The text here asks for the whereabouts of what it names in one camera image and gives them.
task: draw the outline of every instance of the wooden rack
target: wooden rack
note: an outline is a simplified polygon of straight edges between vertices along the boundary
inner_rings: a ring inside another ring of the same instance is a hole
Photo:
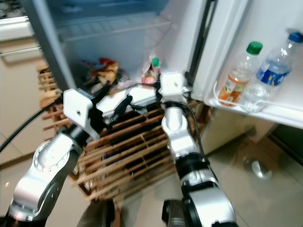
[[[41,103],[50,103],[57,97],[57,85],[48,69],[40,69],[40,90],[48,96]],[[171,155],[167,150],[168,139],[161,128],[164,111],[160,106],[151,106],[145,116],[135,112],[124,115],[111,130],[103,130],[100,139],[90,142],[70,175],[73,185],[79,186],[87,200],[123,198],[147,185],[175,172]],[[43,130],[69,126],[62,105],[52,107],[43,119],[53,123]]]

